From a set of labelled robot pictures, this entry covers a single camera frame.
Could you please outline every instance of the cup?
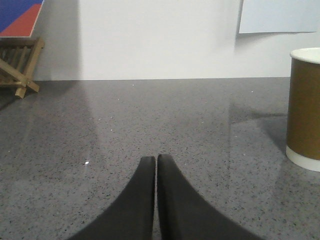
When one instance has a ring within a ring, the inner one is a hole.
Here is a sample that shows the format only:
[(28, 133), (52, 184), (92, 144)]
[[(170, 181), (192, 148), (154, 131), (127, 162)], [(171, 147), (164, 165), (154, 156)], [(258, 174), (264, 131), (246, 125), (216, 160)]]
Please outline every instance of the cup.
[(286, 155), (320, 172), (320, 47), (297, 49), (290, 56)]

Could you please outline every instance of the red stripe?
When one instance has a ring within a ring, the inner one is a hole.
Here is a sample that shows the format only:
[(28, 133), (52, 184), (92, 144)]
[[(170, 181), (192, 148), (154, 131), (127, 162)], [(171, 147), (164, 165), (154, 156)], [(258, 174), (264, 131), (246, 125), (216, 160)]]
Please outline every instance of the red stripe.
[(33, 31), (40, 8), (41, 4), (34, 4), (5, 30), (0, 32), (0, 37), (29, 37)]

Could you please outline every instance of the wooden stand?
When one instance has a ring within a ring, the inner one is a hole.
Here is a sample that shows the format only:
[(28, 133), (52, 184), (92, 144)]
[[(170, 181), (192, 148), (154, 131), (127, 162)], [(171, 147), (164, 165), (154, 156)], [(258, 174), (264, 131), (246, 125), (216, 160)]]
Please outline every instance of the wooden stand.
[(44, 46), (40, 37), (36, 40), (1, 40), (0, 87), (16, 88), (15, 95), (22, 99), (27, 87), (38, 92), (39, 85), (33, 81), (33, 73)]

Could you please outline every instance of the white paper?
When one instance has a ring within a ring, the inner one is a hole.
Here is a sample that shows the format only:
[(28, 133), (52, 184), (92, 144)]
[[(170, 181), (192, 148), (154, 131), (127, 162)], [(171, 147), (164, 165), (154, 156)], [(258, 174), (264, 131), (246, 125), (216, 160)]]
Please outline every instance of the white paper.
[(320, 0), (244, 0), (239, 33), (316, 32)]

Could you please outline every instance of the painting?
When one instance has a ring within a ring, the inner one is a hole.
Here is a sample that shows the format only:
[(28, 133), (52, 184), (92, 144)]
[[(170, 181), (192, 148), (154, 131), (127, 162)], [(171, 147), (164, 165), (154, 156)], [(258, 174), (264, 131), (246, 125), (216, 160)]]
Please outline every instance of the painting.
[(30, 37), (44, 0), (0, 0), (0, 38)]

